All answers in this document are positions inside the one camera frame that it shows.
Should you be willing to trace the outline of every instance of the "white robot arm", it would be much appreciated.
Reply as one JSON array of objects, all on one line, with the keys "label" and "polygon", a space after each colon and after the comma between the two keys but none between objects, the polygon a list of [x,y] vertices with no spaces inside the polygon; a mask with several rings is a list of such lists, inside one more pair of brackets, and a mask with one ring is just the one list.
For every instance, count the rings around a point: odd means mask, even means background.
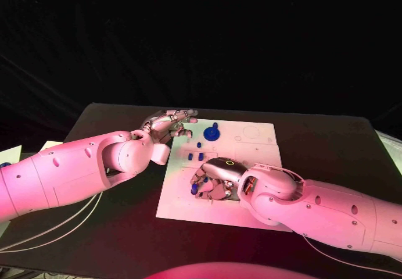
[{"label": "white robot arm", "polygon": [[209,160],[191,183],[199,199],[224,201],[235,194],[240,205],[269,225],[283,223],[296,233],[335,247],[402,259],[402,206],[361,192],[264,164],[251,169],[228,158]]},{"label": "white robot arm", "polygon": [[175,136],[192,137],[184,122],[196,123],[195,115],[192,109],[158,112],[140,130],[68,142],[0,168],[0,223],[83,201],[143,172],[150,160],[166,164],[165,143]]}]

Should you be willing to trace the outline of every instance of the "table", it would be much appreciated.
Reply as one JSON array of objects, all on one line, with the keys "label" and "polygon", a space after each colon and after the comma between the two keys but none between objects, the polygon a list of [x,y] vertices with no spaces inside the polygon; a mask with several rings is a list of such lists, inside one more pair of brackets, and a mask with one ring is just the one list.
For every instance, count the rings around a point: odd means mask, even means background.
[{"label": "table", "polygon": [[[160,109],[94,103],[65,142],[117,130],[136,130],[143,119]],[[305,178],[343,185],[402,203],[401,174],[365,118],[208,109],[199,110],[198,117],[273,123],[286,168]],[[0,254],[0,265],[120,279],[143,278],[192,263],[245,262],[322,278],[398,278],[326,258],[296,233],[156,218],[165,173],[166,166],[152,162],[135,179],[104,192],[91,218],[71,235],[39,249]],[[86,203],[42,210],[15,219],[0,246],[55,226]],[[21,248],[61,236],[86,216],[87,213]],[[402,273],[402,264],[387,256],[313,243],[346,261]]]}]

